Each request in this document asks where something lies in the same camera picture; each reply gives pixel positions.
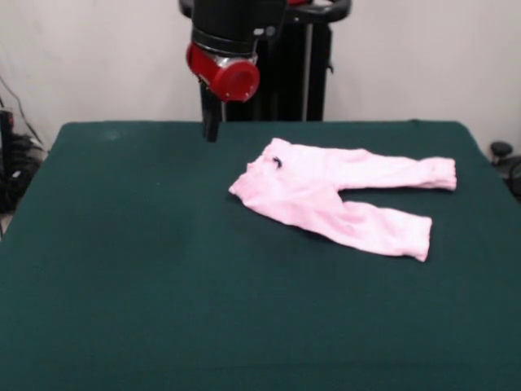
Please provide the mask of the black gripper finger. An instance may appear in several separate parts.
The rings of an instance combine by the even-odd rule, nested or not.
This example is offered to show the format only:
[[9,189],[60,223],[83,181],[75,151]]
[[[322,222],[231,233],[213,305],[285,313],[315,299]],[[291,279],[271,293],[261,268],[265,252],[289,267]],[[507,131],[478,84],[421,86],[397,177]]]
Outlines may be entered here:
[[218,137],[219,126],[222,121],[221,100],[209,89],[208,85],[201,81],[199,83],[203,136],[210,142],[215,143]]

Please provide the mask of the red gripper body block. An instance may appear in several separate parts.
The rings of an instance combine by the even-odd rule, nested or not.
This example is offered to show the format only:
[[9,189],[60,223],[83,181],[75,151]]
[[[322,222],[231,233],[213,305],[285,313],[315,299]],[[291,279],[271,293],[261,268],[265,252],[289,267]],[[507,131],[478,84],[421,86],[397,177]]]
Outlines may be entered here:
[[190,71],[222,102],[247,102],[260,84],[257,57],[222,57],[191,43],[186,51]]

